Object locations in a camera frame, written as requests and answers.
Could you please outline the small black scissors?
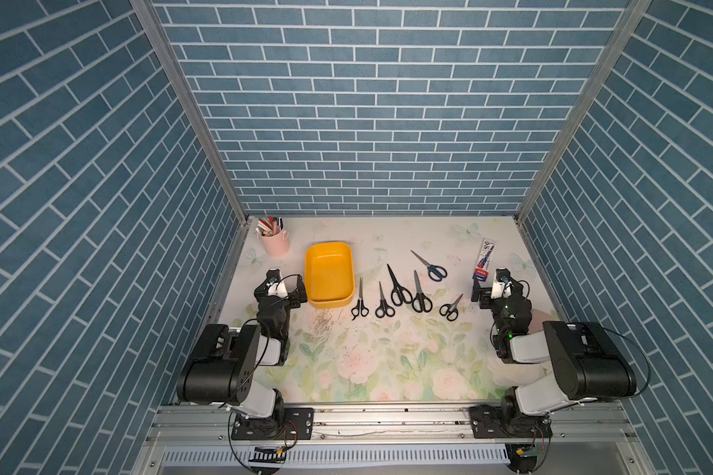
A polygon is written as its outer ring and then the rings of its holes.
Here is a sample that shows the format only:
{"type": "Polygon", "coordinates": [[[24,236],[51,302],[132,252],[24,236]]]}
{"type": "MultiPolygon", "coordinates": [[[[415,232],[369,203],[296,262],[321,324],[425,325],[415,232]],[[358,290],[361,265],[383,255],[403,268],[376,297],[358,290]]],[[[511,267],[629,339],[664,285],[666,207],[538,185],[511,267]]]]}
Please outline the small black scissors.
{"type": "Polygon", "coordinates": [[[356,301],[356,305],[351,309],[351,313],[353,316],[353,320],[356,320],[360,317],[367,317],[370,314],[370,310],[368,310],[368,308],[366,308],[366,304],[364,304],[364,290],[362,290],[362,278],[358,280],[358,300],[356,301]]]}
{"type": "Polygon", "coordinates": [[[448,322],[455,322],[459,318],[459,302],[463,299],[463,294],[459,294],[451,303],[444,304],[440,307],[439,313],[445,317],[448,322]]]}
{"type": "Polygon", "coordinates": [[[383,319],[385,317],[393,318],[395,316],[395,309],[388,304],[384,292],[382,289],[382,284],[379,283],[379,304],[376,308],[376,318],[383,319]]]}

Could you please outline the large black scissors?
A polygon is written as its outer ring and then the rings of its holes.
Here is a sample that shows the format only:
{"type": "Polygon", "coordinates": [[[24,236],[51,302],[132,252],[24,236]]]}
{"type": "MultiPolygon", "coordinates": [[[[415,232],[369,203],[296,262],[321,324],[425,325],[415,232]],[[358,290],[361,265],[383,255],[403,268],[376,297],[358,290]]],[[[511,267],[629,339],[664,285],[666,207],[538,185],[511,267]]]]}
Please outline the large black scissors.
{"type": "Polygon", "coordinates": [[[388,264],[387,269],[392,282],[392,289],[390,292],[391,302],[394,306],[402,306],[404,304],[410,304],[412,301],[411,292],[404,286],[402,286],[395,273],[393,272],[391,266],[388,264]]]}

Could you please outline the black scissors grey blades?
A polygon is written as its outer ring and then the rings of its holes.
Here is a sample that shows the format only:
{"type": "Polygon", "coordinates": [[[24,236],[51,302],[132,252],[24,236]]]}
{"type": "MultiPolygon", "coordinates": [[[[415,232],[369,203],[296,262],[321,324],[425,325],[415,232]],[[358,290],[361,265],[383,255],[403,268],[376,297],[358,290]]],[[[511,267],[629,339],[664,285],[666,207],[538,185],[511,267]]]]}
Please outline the black scissors grey blades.
{"type": "Polygon", "coordinates": [[[416,294],[411,301],[411,307],[416,313],[430,313],[433,310],[433,302],[423,292],[418,272],[414,272],[414,282],[416,294]]]}

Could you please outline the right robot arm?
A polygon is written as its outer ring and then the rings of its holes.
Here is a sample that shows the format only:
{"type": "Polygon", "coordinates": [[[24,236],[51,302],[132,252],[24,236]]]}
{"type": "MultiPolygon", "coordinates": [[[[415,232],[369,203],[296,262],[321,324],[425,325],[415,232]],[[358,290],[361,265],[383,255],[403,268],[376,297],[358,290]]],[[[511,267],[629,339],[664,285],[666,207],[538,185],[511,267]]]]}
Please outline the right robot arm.
{"type": "Polygon", "coordinates": [[[547,439],[553,435],[550,415],[556,411],[632,398],[644,391],[602,326],[547,321],[541,330],[532,332],[532,302],[524,283],[507,268],[496,269],[488,286],[483,284],[482,273],[475,273],[471,300],[491,310],[490,342],[503,363],[552,365],[540,379],[507,389],[497,406],[471,408],[471,428],[477,439],[547,439]]]}

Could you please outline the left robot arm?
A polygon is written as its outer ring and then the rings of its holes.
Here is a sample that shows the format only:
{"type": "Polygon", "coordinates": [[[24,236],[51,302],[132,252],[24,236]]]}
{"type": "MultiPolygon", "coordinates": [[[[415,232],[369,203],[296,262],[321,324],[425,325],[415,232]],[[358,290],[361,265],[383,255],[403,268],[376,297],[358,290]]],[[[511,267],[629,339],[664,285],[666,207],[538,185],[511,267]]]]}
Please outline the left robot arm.
{"type": "Polygon", "coordinates": [[[237,330],[224,324],[204,328],[177,380],[183,403],[218,404],[237,414],[232,435],[246,441],[279,439],[293,425],[286,420],[281,392],[255,382],[262,366],[287,359],[290,312],[307,301],[301,275],[286,284],[278,269],[267,271],[254,296],[257,316],[237,330]]]}

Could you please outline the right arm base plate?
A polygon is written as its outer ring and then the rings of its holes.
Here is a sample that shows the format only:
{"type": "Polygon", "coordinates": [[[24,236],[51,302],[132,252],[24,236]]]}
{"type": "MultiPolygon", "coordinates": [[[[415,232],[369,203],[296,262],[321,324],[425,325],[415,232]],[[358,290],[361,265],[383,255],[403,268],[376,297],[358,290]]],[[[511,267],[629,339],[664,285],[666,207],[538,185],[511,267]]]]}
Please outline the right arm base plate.
{"type": "Polygon", "coordinates": [[[523,415],[518,409],[479,405],[469,409],[476,439],[549,439],[553,436],[548,416],[523,415]]]}

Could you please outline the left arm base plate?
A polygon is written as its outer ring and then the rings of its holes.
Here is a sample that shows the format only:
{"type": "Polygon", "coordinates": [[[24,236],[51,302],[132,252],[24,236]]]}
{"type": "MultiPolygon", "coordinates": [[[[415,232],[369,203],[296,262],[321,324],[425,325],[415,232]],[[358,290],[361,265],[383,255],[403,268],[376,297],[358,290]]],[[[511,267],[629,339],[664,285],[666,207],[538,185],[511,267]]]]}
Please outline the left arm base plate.
{"type": "Polygon", "coordinates": [[[233,441],[309,441],[315,411],[311,407],[288,407],[275,410],[265,419],[237,417],[232,423],[233,441]]]}

